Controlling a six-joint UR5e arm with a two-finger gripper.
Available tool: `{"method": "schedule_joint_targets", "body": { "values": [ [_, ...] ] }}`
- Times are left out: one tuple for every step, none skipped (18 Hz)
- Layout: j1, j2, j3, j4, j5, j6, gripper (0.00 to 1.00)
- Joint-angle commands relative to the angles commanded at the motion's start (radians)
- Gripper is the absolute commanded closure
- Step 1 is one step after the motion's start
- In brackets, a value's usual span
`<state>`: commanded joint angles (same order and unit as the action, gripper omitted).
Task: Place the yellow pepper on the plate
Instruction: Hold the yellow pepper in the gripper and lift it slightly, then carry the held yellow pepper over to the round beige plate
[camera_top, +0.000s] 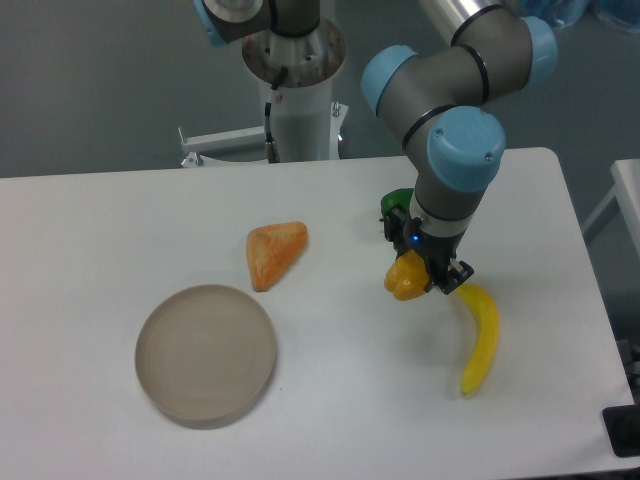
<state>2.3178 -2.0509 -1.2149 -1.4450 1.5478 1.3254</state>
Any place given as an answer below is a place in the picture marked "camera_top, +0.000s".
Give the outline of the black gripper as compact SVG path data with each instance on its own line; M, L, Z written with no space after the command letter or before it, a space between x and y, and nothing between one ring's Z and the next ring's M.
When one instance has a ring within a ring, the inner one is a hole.
M420 255L429 267L430 283L449 295L473 274L465 261L456 260L456 250L464 232L454 236L437 236L422 228L422 221L411 218L402 209L389 209L383 214L384 237L401 256L409 250Z

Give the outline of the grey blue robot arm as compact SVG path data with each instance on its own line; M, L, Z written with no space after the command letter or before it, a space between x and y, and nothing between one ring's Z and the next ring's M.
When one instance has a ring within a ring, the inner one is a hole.
M505 150L504 130L484 105L546 79L558 56L544 21L498 1L425 1L422 9L447 48L422 57L388 47L361 77L369 108L417 171L410 194L381 204L397 254L385 286L400 300L450 293L472 275L457 247ZM261 91L268 160L328 158L330 89L346 46L319 3L198 1L195 10L210 43L242 44Z

